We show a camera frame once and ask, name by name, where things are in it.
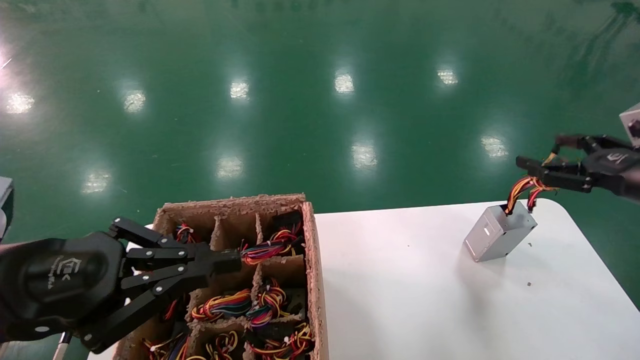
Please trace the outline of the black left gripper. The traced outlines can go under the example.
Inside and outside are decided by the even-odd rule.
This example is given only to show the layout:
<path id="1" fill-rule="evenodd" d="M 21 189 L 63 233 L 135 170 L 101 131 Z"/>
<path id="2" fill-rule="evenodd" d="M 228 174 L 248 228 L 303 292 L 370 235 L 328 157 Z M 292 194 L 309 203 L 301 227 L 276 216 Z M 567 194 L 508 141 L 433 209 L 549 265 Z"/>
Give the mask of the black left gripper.
<path id="1" fill-rule="evenodd" d="M 183 294 L 205 289 L 215 274 L 242 269 L 238 250 L 180 243 L 132 219 L 115 218 L 109 235 L 3 244 L 1 341 L 40 340 L 82 325 L 114 295 L 122 259 L 126 268 L 149 272 L 133 276 L 149 287 L 127 305 L 79 328 L 80 341 L 92 353 L 116 344 Z M 136 246 L 125 255 L 119 240 Z"/>

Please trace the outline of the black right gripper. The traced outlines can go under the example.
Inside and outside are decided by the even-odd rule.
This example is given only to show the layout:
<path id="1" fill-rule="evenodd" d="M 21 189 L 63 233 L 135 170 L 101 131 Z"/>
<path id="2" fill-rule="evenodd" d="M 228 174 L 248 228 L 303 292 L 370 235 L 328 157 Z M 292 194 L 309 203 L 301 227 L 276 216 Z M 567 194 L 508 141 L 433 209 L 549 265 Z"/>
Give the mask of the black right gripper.
<path id="1" fill-rule="evenodd" d="M 557 157 L 539 161 L 516 157 L 516 166 L 549 188 L 590 193 L 601 188 L 631 202 L 640 200 L 640 155 L 634 146 L 617 137 L 586 134 L 560 134 L 555 137 L 555 155 L 561 148 L 583 151 L 588 156 L 578 162 L 564 162 Z"/>

